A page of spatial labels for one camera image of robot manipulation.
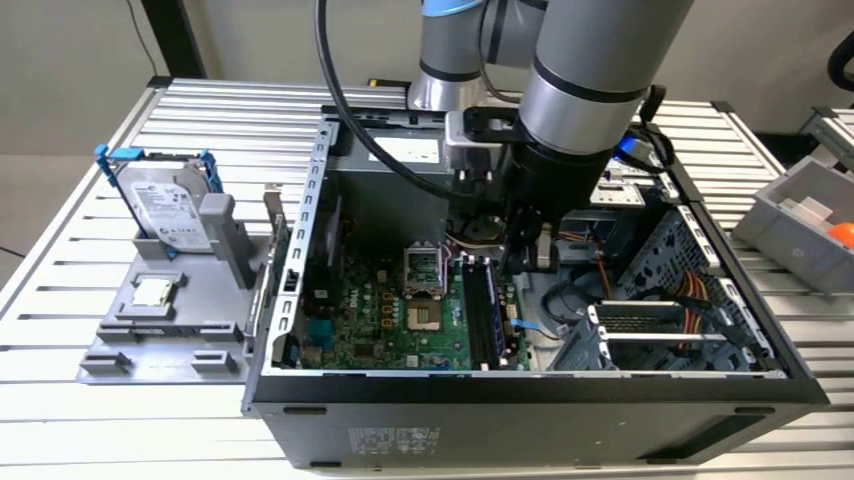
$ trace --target ram slot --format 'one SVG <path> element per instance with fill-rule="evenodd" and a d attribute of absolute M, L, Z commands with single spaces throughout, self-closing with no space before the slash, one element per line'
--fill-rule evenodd
<path fill-rule="evenodd" d="M 466 323 L 469 324 L 469 348 L 474 368 L 498 368 L 499 352 L 495 349 L 494 311 L 490 303 L 490 279 L 487 267 L 470 259 L 463 265 L 463 297 Z"/>
<path fill-rule="evenodd" d="M 505 351 L 507 349 L 505 342 L 505 326 L 502 324 L 502 306 L 498 298 L 498 280 L 495 277 L 495 270 L 493 264 L 487 263 L 486 266 L 486 278 L 489 281 L 489 293 L 490 293 L 490 308 L 493 311 L 493 338 L 495 340 L 495 352 L 499 359 L 505 357 Z"/>

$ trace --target hard drive label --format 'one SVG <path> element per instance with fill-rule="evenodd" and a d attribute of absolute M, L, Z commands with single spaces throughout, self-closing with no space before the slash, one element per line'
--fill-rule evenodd
<path fill-rule="evenodd" d="M 187 189 L 174 183 L 155 182 L 134 182 L 131 187 L 158 238 L 176 250 L 210 247 Z"/>

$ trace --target blue drive bracket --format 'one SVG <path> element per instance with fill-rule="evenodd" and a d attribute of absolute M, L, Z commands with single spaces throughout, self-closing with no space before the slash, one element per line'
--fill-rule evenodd
<path fill-rule="evenodd" d="M 146 153 L 143 152 L 142 148 L 127 148 L 127 147 L 116 148 L 114 152 L 114 156 L 108 156 L 107 155 L 108 153 L 110 153 L 110 147 L 103 143 L 98 147 L 95 147 L 95 164 L 102 169 L 102 173 L 107 177 L 107 182 L 110 182 L 110 185 L 119 191 L 119 196 L 122 197 L 124 206 L 128 207 L 128 212 L 131 212 L 131 217 L 136 222 L 136 227 L 139 229 L 139 236 L 142 238 L 148 238 L 148 233 L 143 228 L 143 222 L 139 220 L 139 217 L 136 216 L 136 212 L 131 207 L 131 202 L 128 201 L 128 197 L 124 193 L 124 190 L 119 185 L 119 178 L 116 177 L 116 172 L 112 169 L 112 164 L 111 164 L 111 160 L 114 158 L 116 160 L 124 160 L 124 161 L 139 160 Z"/>
<path fill-rule="evenodd" d="M 118 147 L 114 149 L 112 153 L 110 153 L 110 146 L 107 146 L 106 144 L 100 144 L 98 147 L 95 147 L 95 163 L 100 168 L 102 173 L 107 177 L 110 185 L 119 191 L 119 196 L 122 197 L 124 206 L 128 207 L 131 217 L 134 217 L 134 221 L 136 222 L 140 238 L 150 238 L 148 233 L 146 232 L 143 222 L 136 216 L 136 212 L 131 207 L 131 202 L 128 200 L 127 194 L 124 193 L 122 185 L 119 184 L 119 177 L 116 174 L 118 169 L 115 167 L 119 163 L 134 162 L 139 160 L 156 161 L 187 159 L 199 159 L 202 161 L 202 164 L 204 165 L 204 172 L 207 175 L 206 178 L 211 193 L 223 193 L 223 181 L 219 178 L 219 172 L 216 170 L 216 159 L 214 158 L 214 154 L 207 148 L 202 150 L 202 153 L 199 155 L 164 155 L 159 153 L 147 155 L 146 150 L 140 147 Z M 175 255 L 178 254 L 178 252 L 175 252 L 171 247 L 167 248 L 167 251 L 171 257 L 175 257 Z"/>

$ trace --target black cable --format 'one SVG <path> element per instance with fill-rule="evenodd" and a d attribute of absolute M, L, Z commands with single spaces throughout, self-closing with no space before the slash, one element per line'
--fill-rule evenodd
<path fill-rule="evenodd" d="M 20 252 L 16 252 L 11 248 L 6 248 L 6 247 L 0 246 L 0 250 L 4 251 L 6 253 L 8 253 L 10 255 L 15 255 L 18 258 L 27 258 L 27 255 L 24 255 Z"/>
<path fill-rule="evenodd" d="M 486 71 L 486 60 L 483 59 L 483 26 L 486 25 L 486 12 L 491 2 L 493 0 L 487 0 L 483 4 L 483 11 L 481 12 L 481 26 L 478 27 L 478 68 L 481 70 L 481 78 L 483 79 L 487 91 L 495 98 L 502 102 L 519 104 L 522 102 L 519 98 L 505 95 L 498 91 L 493 84 L 493 80 L 490 80 L 490 74 Z"/>
<path fill-rule="evenodd" d="M 828 76 L 837 87 L 854 92 L 854 73 L 845 71 L 846 65 L 854 60 L 854 32 L 834 48 L 828 59 Z"/>
<path fill-rule="evenodd" d="M 546 332 L 546 330 L 543 330 L 542 328 L 526 328 L 525 329 L 526 332 L 537 332 L 539 333 L 543 337 L 546 337 L 549 340 L 554 340 L 555 342 L 561 341 L 561 337 L 555 337 L 553 334 L 550 334 L 549 332 Z"/>
<path fill-rule="evenodd" d="M 585 302 L 587 305 L 593 305 L 594 303 L 601 302 L 603 300 L 602 297 L 591 295 L 585 290 L 582 290 L 578 287 L 578 285 L 575 285 L 575 282 L 582 277 L 582 275 L 585 275 L 586 273 L 590 273 L 591 271 L 594 271 L 594 269 L 595 269 L 595 266 L 593 265 L 587 267 L 575 268 L 570 272 L 570 277 L 566 280 L 555 283 L 551 287 L 549 287 L 549 290 L 546 290 L 546 293 L 543 293 L 543 296 L 539 298 L 541 310 L 543 311 L 546 316 L 557 323 L 566 324 L 566 325 L 575 325 L 582 320 L 583 316 L 578 315 L 574 312 L 573 312 L 574 318 L 567 318 L 567 317 L 562 317 L 561 315 L 557 315 L 551 311 L 551 307 L 549 306 L 549 302 L 551 302 L 553 297 L 562 295 L 566 292 L 574 295 L 575 297 L 578 297 L 582 300 L 582 302 Z M 562 300 L 563 300 L 563 305 L 567 307 L 567 310 L 571 311 L 571 308 L 569 308 L 566 299 L 563 297 L 562 297 Z"/>
<path fill-rule="evenodd" d="M 450 201 L 466 201 L 477 200 L 481 196 L 479 193 L 467 194 L 453 192 L 445 187 L 441 187 L 435 183 L 425 180 L 419 177 L 413 170 L 403 165 L 395 157 L 383 149 L 376 143 L 374 137 L 364 129 L 364 126 L 356 121 L 352 110 L 350 109 L 350 103 L 344 97 L 344 91 L 342 90 L 342 84 L 338 79 L 338 73 L 335 71 L 335 65 L 332 63 L 332 53 L 330 52 L 330 39 L 327 35 L 327 0 L 315 0 L 315 43 L 318 46 L 318 57 L 320 59 L 320 68 L 323 69 L 323 77 L 326 78 L 327 86 L 330 87 L 330 94 L 335 101 L 335 107 L 342 121 L 347 125 L 347 128 L 352 131 L 364 147 L 379 159 L 379 161 L 388 167 L 388 169 L 403 177 L 403 179 L 413 184 L 418 189 L 426 191 L 437 197 Z"/>
<path fill-rule="evenodd" d="M 136 38 L 139 38 L 139 43 L 143 46 L 143 50 L 146 51 L 146 56 L 148 57 L 148 63 L 151 63 L 151 70 L 155 73 L 155 77 L 158 76 L 158 65 L 155 65 L 155 59 L 151 57 L 151 52 L 148 51 L 148 45 L 146 45 L 146 40 L 143 40 L 143 34 L 139 31 L 139 24 L 136 23 L 136 13 L 134 12 L 134 5 L 131 5 L 131 0 L 124 0 L 124 3 L 128 4 L 128 10 L 131 10 L 131 20 L 134 21 L 134 30 L 136 30 Z"/>
<path fill-rule="evenodd" d="M 471 223 L 475 220 L 475 216 L 470 216 L 466 221 L 463 222 L 463 226 L 459 228 L 459 232 L 457 232 L 457 235 L 466 235 L 466 230 L 469 230 L 469 226 L 471 225 Z"/>

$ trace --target motherboard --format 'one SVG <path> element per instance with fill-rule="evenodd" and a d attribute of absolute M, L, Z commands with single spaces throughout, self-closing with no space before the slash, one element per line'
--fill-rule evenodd
<path fill-rule="evenodd" d="M 413 268 L 406 265 L 410 260 Z M 525 332 L 510 324 L 509 314 L 518 316 L 519 311 L 511 280 L 493 276 L 491 287 L 467 282 L 482 265 L 470 262 L 451 259 L 441 250 L 431 257 L 421 246 L 403 261 L 350 257 L 338 308 L 327 318 L 308 320 L 303 368 L 478 370 L 486 368 L 486 343 L 490 368 L 529 370 Z M 489 311 L 482 321 L 471 318 L 473 307 Z"/>

